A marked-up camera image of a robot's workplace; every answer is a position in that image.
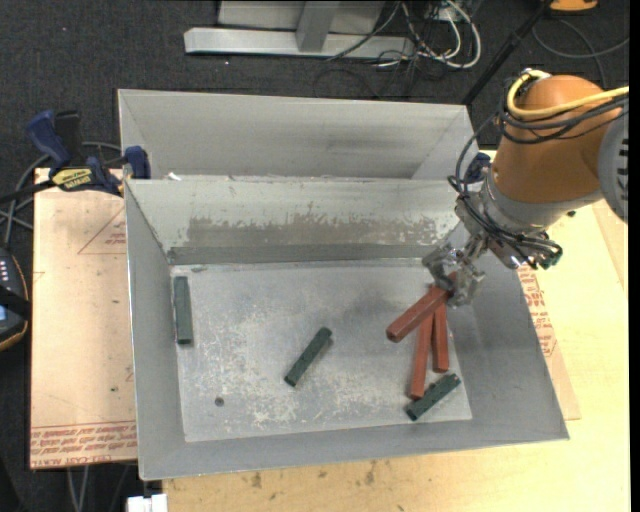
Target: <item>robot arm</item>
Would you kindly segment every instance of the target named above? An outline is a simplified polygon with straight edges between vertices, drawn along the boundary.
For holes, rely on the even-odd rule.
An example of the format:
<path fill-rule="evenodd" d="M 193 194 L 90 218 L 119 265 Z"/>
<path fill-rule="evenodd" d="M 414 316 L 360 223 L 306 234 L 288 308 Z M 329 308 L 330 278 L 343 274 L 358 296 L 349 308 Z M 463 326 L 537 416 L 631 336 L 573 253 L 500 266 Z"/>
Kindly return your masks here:
<path fill-rule="evenodd" d="M 474 261 L 487 250 L 509 268 L 557 263 L 562 248 L 545 230 L 603 193 L 627 221 L 628 94 L 628 87 L 603 91 L 579 77 L 533 70 L 512 84 L 497 116 L 503 137 L 493 162 L 480 179 L 462 176 L 463 151 L 449 180 L 467 242 L 446 243 L 423 260 L 452 293 L 450 303 L 472 300 L 484 278 Z"/>

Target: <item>yellow clamp label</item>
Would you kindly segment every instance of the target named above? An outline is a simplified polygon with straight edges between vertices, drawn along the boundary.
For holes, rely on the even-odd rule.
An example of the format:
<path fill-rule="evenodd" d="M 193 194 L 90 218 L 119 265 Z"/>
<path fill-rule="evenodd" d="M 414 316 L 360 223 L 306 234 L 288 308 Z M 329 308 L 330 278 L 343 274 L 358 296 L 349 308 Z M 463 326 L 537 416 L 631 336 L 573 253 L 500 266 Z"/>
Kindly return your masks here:
<path fill-rule="evenodd" d="M 58 173 L 51 178 L 56 185 L 66 190 L 79 187 L 91 183 L 92 171 L 89 168 L 75 167 L 68 169 L 60 169 Z"/>

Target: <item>white object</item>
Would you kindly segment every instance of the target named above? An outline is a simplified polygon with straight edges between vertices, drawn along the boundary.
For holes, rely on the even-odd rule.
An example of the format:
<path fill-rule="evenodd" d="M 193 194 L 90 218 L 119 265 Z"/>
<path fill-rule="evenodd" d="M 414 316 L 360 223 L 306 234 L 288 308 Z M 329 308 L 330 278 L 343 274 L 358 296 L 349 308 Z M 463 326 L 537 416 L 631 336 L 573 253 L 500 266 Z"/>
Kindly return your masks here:
<path fill-rule="evenodd" d="M 154 494 L 150 498 L 132 496 L 127 499 L 127 512 L 167 512 L 168 510 L 166 494 Z"/>

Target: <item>red wooden stick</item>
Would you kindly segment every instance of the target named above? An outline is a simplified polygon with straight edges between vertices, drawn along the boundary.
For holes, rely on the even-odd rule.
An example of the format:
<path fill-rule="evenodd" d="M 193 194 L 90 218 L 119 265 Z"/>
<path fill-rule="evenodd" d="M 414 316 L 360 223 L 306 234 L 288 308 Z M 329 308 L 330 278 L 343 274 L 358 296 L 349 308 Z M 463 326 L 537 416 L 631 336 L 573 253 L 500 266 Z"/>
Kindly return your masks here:
<path fill-rule="evenodd" d="M 427 361 L 429 360 L 429 346 L 433 330 L 433 315 L 425 318 L 418 328 L 416 352 L 413 357 L 413 375 L 409 397 L 413 400 L 424 396 L 425 378 L 427 376 Z"/>
<path fill-rule="evenodd" d="M 442 304 L 433 315 L 431 338 L 433 371 L 444 373 L 449 369 L 449 343 L 447 335 L 447 306 Z"/>
<path fill-rule="evenodd" d="M 387 338 L 398 343 L 420 323 L 443 305 L 451 294 L 437 286 L 431 286 L 426 295 L 407 309 L 387 327 Z"/>

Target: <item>metal stand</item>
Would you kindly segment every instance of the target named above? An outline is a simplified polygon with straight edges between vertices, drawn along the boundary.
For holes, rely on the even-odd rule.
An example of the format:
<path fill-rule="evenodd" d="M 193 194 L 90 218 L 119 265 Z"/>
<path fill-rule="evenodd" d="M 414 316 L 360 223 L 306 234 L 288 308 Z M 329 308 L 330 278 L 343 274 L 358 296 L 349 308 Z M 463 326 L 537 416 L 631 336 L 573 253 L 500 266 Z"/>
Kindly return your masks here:
<path fill-rule="evenodd" d="M 233 24 L 193 28 L 184 34 L 188 54 L 259 54 L 332 57 L 360 43 L 380 16 L 384 2 L 222 2 L 219 22 Z M 349 53 L 350 58 L 396 58 L 412 43 L 405 37 L 374 36 Z"/>

